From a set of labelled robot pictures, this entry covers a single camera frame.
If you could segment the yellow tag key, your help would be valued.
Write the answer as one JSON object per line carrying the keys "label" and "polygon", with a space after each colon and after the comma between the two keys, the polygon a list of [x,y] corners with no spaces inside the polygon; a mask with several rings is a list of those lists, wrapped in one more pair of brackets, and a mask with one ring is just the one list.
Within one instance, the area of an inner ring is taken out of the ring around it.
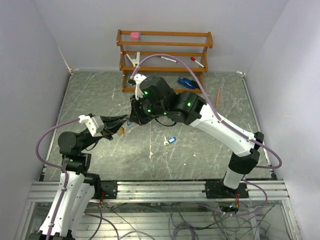
{"label": "yellow tag key", "polygon": [[124,129],[124,127],[120,127],[119,128],[119,130],[117,131],[117,134],[119,135],[119,136],[123,136],[123,135],[125,135],[125,129]]}

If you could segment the metal disc keyring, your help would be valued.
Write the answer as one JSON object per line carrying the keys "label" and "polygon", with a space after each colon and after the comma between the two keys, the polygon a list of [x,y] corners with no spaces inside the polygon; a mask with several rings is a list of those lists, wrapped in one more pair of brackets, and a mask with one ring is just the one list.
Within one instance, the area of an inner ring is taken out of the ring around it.
{"label": "metal disc keyring", "polygon": [[132,125],[132,123],[127,120],[116,132],[116,134],[119,136],[119,137],[122,137],[122,136],[125,136],[127,133],[128,133],[128,129],[129,127]]}

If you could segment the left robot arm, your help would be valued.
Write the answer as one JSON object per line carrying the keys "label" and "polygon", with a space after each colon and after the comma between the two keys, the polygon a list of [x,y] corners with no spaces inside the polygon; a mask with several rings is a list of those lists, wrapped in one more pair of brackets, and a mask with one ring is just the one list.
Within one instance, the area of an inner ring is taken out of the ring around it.
{"label": "left robot arm", "polygon": [[64,131],[58,137],[60,165],[45,161],[39,152],[42,142],[36,143],[35,153],[39,161],[46,166],[61,171],[58,189],[50,210],[37,233],[28,236],[30,240],[73,240],[77,226],[91,199],[98,198],[102,193],[101,179],[98,174],[89,173],[92,155],[83,151],[101,139],[113,140],[128,115],[99,116],[80,115],[78,118],[60,123],[57,128],[78,122],[85,125],[82,132]]}

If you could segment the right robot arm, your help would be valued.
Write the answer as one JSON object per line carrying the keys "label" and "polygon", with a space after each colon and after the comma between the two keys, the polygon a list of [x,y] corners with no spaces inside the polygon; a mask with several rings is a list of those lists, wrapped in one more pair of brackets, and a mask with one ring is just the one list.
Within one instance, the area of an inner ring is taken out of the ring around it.
{"label": "right robot arm", "polygon": [[142,126],[167,117],[174,125],[182,123],[204,131],[232,150],[220,192],[226,198],[233,197],[242,178],[258,164],[264,134],[248,132],[214,113],[206,100],[194,92],[176,93],[160,76],[136,74],[128,82],[135,86],[135,94],[130,97],[130,122]]}

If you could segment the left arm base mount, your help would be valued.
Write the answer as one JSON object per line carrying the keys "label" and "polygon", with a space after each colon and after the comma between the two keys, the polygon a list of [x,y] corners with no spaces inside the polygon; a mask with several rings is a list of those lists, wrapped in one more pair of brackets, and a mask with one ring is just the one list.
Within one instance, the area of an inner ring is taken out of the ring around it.
{"label": "left arm base mount", "polygon": [[118,194],[118,183],[116,181],[103,180],[95,185],[94,199],[116,199]]}

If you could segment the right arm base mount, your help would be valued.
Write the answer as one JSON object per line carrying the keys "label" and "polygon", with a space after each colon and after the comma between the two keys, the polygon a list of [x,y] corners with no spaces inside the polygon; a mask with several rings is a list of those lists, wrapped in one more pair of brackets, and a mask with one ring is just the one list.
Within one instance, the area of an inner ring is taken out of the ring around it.
{"label": "right arm base mount", "polygon": [[207,199],[240,199],[249,198],[247,184],[241,182],[237,189],[231,189],[224,186],[222,180],[209,180],[204,184],[204,190]]}

